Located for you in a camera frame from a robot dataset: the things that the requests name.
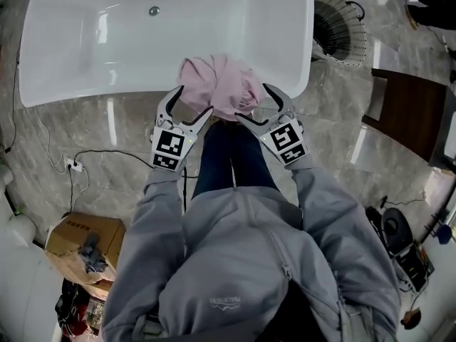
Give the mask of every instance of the brown wooden table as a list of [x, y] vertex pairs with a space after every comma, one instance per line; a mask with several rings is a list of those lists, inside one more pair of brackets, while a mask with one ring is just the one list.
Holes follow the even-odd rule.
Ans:
[[456, 97], [445, 85], [386, 70], [372, 76], [387, 80], [378, 120], [363, 116], [363, 123], [397, 140], [433, 167], [445, 168], [443, 154]]

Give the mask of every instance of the dark pants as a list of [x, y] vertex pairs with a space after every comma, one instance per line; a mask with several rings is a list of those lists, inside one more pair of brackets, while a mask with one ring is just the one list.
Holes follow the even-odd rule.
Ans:
[[456, 29], [456, 19], [452, 12], [456, 3], [450, 0], [418, 0], [427, 5], [419, 7], [409, 5], [408, 10], [413, 19], [423, 26], [434, 26], [436, 28]]
[[203, 192], [236, 186], [265, 186], [277, 189], [261, 146], [242, 125], [215, 123], [204, 137], [201, 166], [193, 197]]

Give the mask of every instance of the jacket sleeve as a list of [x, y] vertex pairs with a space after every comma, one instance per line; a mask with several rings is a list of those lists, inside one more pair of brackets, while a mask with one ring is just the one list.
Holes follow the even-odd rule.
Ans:
[[310, 155], [287, 168], [296, 182], [304, 231], [331, 265], [341, 304], [367, 307], [375, 339], [394, 340], [400, 313], [398, 282], [364, 208], [333, 176], [315, 166]]
[[180, 176], [154, 169], [147, 179], [105, 304], [104, 341], [129, 341], [137, 318], [157, 305], [160, 292], [183, 262]]

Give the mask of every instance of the gray jacket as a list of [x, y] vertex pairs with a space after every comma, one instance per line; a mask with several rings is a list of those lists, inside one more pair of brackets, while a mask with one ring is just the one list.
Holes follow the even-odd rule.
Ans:
[[288, 169], [302, 209], [274, 189], [238, 187], [198, 195], [184, 215], [180, 174], [153, 170], [105, 305], [105, 341], [149, 339], [157, 303], [160, 337], [191, 333], [166, 341], [254, 341], [290, 279], [328, 341], [395, 341], [395, 272], [362, 206], [309, 155]]

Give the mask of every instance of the basket handle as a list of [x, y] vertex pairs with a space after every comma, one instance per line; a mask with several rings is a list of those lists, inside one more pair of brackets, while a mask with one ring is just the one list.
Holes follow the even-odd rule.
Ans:
[[359, 6], [359, 8], [361, 9], [361, 11], [363, 13], [361, 14], [361, 16], [358, 15], [358, 18], [359, 18], [359, 20], [363, 20], [364, 19], [364, 17], [366, 16], [366, 12], [364, 11], [364, 8], [360, 4], [358, 4], [356, 1], [347, 1], [346, 3], [347, 3], [347, 5], [354, 4], [356, 6]]

